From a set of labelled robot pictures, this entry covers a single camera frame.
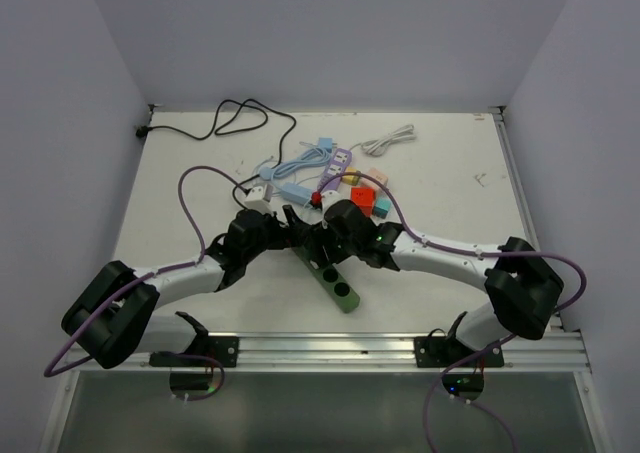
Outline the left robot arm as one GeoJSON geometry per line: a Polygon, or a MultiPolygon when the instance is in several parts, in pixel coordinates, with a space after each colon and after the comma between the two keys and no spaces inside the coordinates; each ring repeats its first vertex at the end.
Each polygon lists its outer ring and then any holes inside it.
{"type": "Polygon", "coordinates": [[[311,225],[291,206],[283,211],[285,222],[275,214],[241,211],[201,257],[183,263],[148,270],[119,260],[107,263],[67,310],[62,330],[101,367],[120,365],[143,350],[156,309],[225,290],[262,253],[301,246],[311,225]]]}

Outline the yellow plug adapter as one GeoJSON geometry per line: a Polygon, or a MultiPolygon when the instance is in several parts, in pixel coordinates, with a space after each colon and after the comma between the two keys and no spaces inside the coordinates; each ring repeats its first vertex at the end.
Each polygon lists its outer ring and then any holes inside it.
{"type": "Polygon", "coordinates": [[[356,172],[347,172],[342,178],[341,181],[350,186],[357,186],[360,182],[360,177],[358,175],[358,171],[356,172]]]}

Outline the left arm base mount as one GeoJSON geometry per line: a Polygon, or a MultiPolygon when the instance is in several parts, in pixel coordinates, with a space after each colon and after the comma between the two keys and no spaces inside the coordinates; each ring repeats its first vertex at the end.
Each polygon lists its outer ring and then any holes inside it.
{"type": "Polygon", "coordinates": [[[235,367],[239,352],[239,338],[234,335],[212,335],[190,314],[178,311],[164,317],[169,324],[160,333],[171,346],[157,348],[150,354],[152,367],[213,367],[216,360],[223,367],[235,367]]]}

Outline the red cube socket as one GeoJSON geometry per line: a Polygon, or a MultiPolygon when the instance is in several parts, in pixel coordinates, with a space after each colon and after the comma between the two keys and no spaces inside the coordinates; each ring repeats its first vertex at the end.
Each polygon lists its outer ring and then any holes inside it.
{"type": "Polygon", "coordinates": [[[366,217],[370,217],[376,201],[376,191],[368,187],[352,187],[350,200],[366,217]]]}

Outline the blue plug charger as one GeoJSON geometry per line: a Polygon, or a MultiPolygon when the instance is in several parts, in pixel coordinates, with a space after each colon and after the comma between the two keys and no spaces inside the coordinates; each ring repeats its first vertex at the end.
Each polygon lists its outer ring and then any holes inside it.
{"type": "Polygon", "coordinates": [[[326,151],[328,153],[333,151],[334,142],[330,137],[319,137],[316,143],[316,146],[322,151],[326,151]]]}

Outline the teal plug adapter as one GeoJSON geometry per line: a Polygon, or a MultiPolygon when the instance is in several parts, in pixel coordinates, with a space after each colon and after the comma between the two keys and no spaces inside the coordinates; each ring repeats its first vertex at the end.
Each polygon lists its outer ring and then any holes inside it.
{"type": "Polygon", "coordinates": [[[389,198],[377,198],[373,206],[372,214],[378,218],[386,219],[392,206],[393,204],[389,198]]]}

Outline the pink cube socket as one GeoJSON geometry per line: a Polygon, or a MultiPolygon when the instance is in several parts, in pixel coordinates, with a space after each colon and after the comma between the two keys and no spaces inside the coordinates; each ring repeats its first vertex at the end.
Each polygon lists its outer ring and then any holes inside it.
{"type": "Polygon", "coordinates": [[[368,187],[378,192],[381,190],[381,187],[388,186],[388,176],[379,171],[376,168],[370,168],[366,174],[369,176],[369,179],[365,178],[362,182],[368,187]]]}

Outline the green power strip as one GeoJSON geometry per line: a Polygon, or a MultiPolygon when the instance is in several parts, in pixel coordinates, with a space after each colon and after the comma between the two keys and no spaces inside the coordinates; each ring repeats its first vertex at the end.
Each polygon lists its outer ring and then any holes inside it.
{"type": "Polygon", "coordinates": [[[334,264],[321,266],[316,260],[312,260],[303,248],[294,248],[293,251],[343,313],[352,313],[359,307],[360,296],[334,264]]]}

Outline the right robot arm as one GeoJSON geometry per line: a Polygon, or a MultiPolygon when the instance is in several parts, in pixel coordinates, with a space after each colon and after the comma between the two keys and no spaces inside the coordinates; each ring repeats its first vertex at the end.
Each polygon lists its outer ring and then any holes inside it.
{"type": "Polygon", "coordinates": [[[372,268],[428,273],[485,293],[487,302],[461,313],[445,342],[447,357],[461,366],[510,335],[541,339],[564,289],[551,266],[517,237],[471,246],[431,239],[402,223],[376,224],[347,199],[322,201],[319,232],[331,263],[356,257],[372,268]]]}

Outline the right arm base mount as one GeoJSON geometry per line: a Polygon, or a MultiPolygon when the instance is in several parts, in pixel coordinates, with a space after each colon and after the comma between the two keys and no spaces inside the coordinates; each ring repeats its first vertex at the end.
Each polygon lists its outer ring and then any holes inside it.
{"type": "Polygon", "coordinates": [[[475,352],[455,338],[457,329],[465,315],[466,312],[461,313],[448,332],[436,328],[426,336],[416,336],[413,339],[415,363],[418,368],[444,369],[460,361],[463,361],[460,366],[465,368],[479,368],[481,366],[501,368],[505,366],[500,347],[496,352],[490,350],[488,353],[469,359],[469,356],[473,356],[475,352]]]}

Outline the light blue power strip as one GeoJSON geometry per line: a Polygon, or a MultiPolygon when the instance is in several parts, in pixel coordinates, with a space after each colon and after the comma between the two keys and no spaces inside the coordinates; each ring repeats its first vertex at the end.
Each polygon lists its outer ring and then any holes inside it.
{"type": "Polygon", "coordinates": [[[280,187],[280,196],[283,200],[304,206],[311,201],[314,191],[302,185],[287,182],[280,187]]]}

